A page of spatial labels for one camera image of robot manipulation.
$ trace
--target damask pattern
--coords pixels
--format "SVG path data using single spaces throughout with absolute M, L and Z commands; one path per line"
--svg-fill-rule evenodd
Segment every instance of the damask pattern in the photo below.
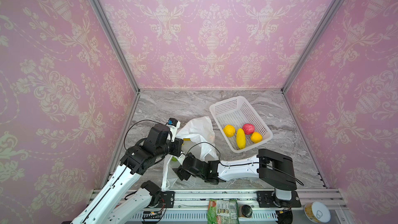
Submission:
M 359 224 L 398 210 L 398 0 L 345 0 L 287 95 Z
M 280 88 L 331 2 L 100 1 L 144 89 Z
M 88 0 L 0 0 L 0 53 L 0 223 L 71 220 L 101 186 L 133 90 Z

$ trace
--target green object in bag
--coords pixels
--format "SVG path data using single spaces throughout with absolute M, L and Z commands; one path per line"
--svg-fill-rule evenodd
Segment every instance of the green object in bag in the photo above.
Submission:
M 207 224 L 239 224 L 238 202 L 210 199 L 207 210 Z

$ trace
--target white plastic basket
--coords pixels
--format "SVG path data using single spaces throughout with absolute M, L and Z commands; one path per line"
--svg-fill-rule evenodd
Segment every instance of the white plastic basket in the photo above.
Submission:
M 229 147 L 235 153 L 245 152 L 260 146 L 269 141 L 273 136 L 269 127 L 243 96 L 232 97 L 217 102 L 210 106 L 210 112 Z M 238 131 L 239 128 L 242 128 L 244 124 L 248 123 L 254 125 L 255 131 L 261 134 L 263 140 L 254 143 L 250 140 L 251 135 L 246 135 L 246 147 L 244 149 L 239 149 L 236 144 L 236 133 L 234 136 L 228 138 L 223 129 L 226 125 L 230 124 Z

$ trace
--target red fruit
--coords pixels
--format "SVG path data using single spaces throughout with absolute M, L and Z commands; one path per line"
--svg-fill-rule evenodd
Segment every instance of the red fruit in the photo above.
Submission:
M 246 135 L 250 135 L 254 132 L 254 125 L 252 124 L 245 124 L 242 127 L 243 131 L 245 132 Z

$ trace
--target gray marble surface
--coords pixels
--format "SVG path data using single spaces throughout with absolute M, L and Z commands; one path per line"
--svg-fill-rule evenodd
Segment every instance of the gray marble surface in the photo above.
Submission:
M 210 105 L 238 95 L 244 96 L 258 112 L 273 133 L 273 138 L 258 148 L 267 148 L 293 158 L 296 177 L 304 183 L 304 187 L 322 187 L 323 183 L 311 160 L 309 152 L 301 140 L 296 125 L 283 100 L 280 89 L 265 91 L 141 91 L 140 99 L 132 123 L 143 119 L 152 119 L 165 123 L 169 118 L 176 118 L 183 127 L 192 118 L 209 116 L 215 132 L 215 145 L 221 152 L 222 160 L 237 160 L 257 154 L 257 148 L 234 153 L 230 150 L 221 131 L 211 116 Z M 153 122 L 138 123 L 130 130 L 126 138 L 126 146 L 133 146 L 139 139 L 148 135 Z M 125 153 L 123 148 L 120 158 Z M 162 185 L 163 162 L 149 168 L 145 175 L 133 185 L 137 189 L 147 180 L 158 186 Z M 190 177 L 188 181 L 174 184 L 175 189 L 197 188 L 272 188 L 259 178 L 230 180 L 218 185 L 203 182 L 200 178 Z

